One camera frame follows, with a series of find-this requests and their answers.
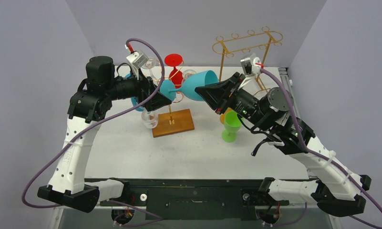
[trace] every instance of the white table surface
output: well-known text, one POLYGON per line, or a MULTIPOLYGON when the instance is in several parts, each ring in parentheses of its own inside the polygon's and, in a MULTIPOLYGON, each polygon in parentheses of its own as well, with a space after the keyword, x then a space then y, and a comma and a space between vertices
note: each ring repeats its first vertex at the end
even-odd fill
MULTIPOLYGON (((219 67, 184 67, 196 72, 213 70, 219 75, 219 67)), ((277 68, 266 68, 279 78, 277 68)), ((172 67, 166 67, 166 75, 172 67)), ((121 75, 128 73, 123 66, 121 75)), ((222 79, 234 72, 242 72, 241 67, 224 67, 222 79)), ((160 78, 157 67, 153 73, 160 78)), ((262 75, 266 87, 276 84, 262 75)), ((257 84, 250 82, 245 89, 257 91, 257 84)), ((130 99, 114 101, 108 116, 131 107, 130 99)), ((195 130, 174 135, 153 138, 152 130, 147 129, 140 112, 132 111, 104 123, 93 144, 86 169, 87 178, 164 178, 164 179, 307 179, 306 168, 283 155, 279 150, 264 144, 255 157, 251 156, 254 147, 264 138, 253 135, 241 127, 237 140, 226 143, 221 139, 224 126, 217 115, 205 102, 185 98, 173 104, 172 110, 189 108, 195 130)), ((168 107, 158 110, 168 112, 168 107)))

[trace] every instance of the wooden base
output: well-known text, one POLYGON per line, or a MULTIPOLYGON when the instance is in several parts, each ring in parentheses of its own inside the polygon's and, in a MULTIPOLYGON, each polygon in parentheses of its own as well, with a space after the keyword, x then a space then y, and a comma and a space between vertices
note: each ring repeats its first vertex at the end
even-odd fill
POLYGON ((171 112, 174 123, 170 123, 170 113, 158 115, 158 125, 152 129, 153 137, 172 135, 188 130, 194 130, 194 121, 192 120, 189 109, 171 112))

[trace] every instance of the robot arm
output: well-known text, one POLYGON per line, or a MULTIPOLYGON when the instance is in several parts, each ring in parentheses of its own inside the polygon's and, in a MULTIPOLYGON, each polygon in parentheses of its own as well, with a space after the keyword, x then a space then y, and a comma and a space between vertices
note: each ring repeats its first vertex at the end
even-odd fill
POLYGON ((235 73, 230 79, 203 87, 195 91, 217 113, 223 114, 228 108, 253 124, 253 134, 267 136, 259 143, 252 155, 255 156, 260 145, 270 143, 283 154, 294 158, 311 170, 318 179, 311 181, 285 181, 267 177, 259 193, 271 197, 274 202, 288 200, 292 203, 317 203, 323 211, 338 217, 362 213, 366 200, 360 190, 331 162, 342 166, 365 190, 369 189, 371 179, 367 175, 357 175, 349 171, 327 150, 313 130, 298 119, 304 144, 311 150, 329 158, 325 161, 306 152, 300 146, 298 133, 289 115, 289 107, 282 91, 272 88, 263 98, 257 99, 242 87, 256 78, 263 65, 254 54, 241 60, 244 74, 235 73))
MULTIPOLYGON (((69 118, 63 147, 67 144, 72 146, 59 159, 48 185, 39 188, 38 197, 90 212, 98 202, 122 195, 124 183, 118 179, 84 182, 91 147, 101 125, 92 128, 75 142, 72 142, 72 139, 77 133, 103 120, 106 112, 111 109, 113 100, 135 97, 140 103, 155 90, 153 80, 150 77, 146 78, 139 69, 147 61, 144 54, 139 56, 140 53, 142 52, 136 51, 128 57, 132 70, 135 70, 128 78, 114 78, 115 68, 110 57, 93 57, 87 63, 87 78, 71 97, 68 110, 69 118)), ((169 104, 170 99, 157 93, 144 107, 152 111, 169 104)))

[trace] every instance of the yellow cup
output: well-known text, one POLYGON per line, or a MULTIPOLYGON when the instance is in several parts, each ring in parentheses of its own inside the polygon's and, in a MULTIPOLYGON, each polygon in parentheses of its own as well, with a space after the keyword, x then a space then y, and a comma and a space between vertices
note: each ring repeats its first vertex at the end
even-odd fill
POLYGON ((230 107, 225 111, 225 113, 224 114, 221 114, 220 115, 220 122, 222 123, 222 124, 225 124, 225 116, 226 116, 226 114, 227 113, 229 113, 230 111, 232 111, 233 109, 231 109, 230 107))

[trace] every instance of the white wall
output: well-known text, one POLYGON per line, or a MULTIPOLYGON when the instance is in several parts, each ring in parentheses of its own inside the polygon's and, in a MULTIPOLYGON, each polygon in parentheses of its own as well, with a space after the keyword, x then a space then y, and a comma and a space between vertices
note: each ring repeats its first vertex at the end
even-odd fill
MULTIPOLYGON (((124 42, 137 37, 150 42, 165 57, 179 53, 188 66, 219 66, 212 51, 216 37, 269 26, 284 35, 283 45, 272 46, 267 66, 291 64, 326 0, 66 0, 96 55, 125 60, 124 42)), ((226 43, 235 50, 267 43, 268 36, 226 43)), ((253 49, 258 56, 264 50, 253 49)), ((239 66, 242 52, 226 65, 239 66)))
MULTIPOLYGON (((382 204, 382 0, 328 0, 289 75, 302 118, 349 169, 371 176, 382 204)), ((365 212, 382 226, 370 201, 365 212)))
MULTIPOLYGON (((47 228, 50 210, 21 202, 28 180, 62 147, 69 98, 91 49, 65 1, 0 1, 0 229, 47 228)), ((46 185, 52 169, 35 182, 46 185)))

